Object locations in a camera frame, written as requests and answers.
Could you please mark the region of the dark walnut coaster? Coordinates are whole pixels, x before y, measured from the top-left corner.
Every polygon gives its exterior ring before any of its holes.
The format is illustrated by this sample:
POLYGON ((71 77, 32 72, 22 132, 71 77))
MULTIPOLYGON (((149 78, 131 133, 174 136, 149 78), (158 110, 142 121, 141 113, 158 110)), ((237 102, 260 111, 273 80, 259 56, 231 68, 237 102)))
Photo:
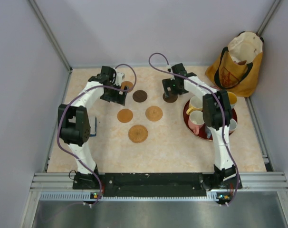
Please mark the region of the dark walnut coaster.
POLYGON ((177 99, 178 99, 178 95, 170 94, 168 97, 166 97, 165 93, 163 93, 163 100, 167 103, 174 103, 177 99))
POLYGON ((147 93, 144 90, 137 90, 133 93, 133 100, 142 103, 147 99, 147 93))

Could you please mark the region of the light wood coaster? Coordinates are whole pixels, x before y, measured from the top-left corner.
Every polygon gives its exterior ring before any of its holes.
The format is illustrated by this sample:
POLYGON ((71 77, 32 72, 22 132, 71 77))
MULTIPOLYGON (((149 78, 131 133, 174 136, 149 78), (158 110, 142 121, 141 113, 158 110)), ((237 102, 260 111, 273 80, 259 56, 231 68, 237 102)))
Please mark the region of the light wood coaster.
POLYGON ((121 84, 121 89, 125 90, 126 92, 131 92, 133 90, 134 84, 130 81, 123 81, 121 84))
POLYGON ((130 109, 122 109, 118 112, 117 118, 122 123, 127 123, 132 120, 133 112, 130 109))

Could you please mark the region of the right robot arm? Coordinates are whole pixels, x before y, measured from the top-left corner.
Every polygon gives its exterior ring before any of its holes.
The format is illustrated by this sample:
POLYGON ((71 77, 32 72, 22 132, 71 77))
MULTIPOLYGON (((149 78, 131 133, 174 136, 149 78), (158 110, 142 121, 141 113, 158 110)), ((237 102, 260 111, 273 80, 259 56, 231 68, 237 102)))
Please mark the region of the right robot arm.
POLYGON ((230 152, 229 129, 233 117, 228 93, 216 90, 201 81, 196 74, 187 73, 183 64, 167 65, 165 73, 171 77, 162 80, 165 96, 172 92, 182 95, 194 94, 202 104, 202 118, 210 130, 215 149, 214 183, 225 188, 231 180, 239 186, 240 176, 235 160, 230 152))

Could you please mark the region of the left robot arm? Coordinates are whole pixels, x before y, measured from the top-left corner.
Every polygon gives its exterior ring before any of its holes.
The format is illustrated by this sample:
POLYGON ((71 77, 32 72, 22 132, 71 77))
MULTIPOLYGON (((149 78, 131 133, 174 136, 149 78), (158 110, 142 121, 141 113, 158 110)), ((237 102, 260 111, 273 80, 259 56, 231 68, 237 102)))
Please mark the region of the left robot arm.
POLYGON ((102 66, 101 72, 88 79, 77 97, 58 107, 58 147, 75 158, 77 172, 85 175, 83 183, 89 188, 97 187, 100 178, 95 173, 97 165, 88 144, 91 137, 88 110, 100 99, 125 105, 127 92, 133 87, 123 86, 124 78, 116 67, 102 66))

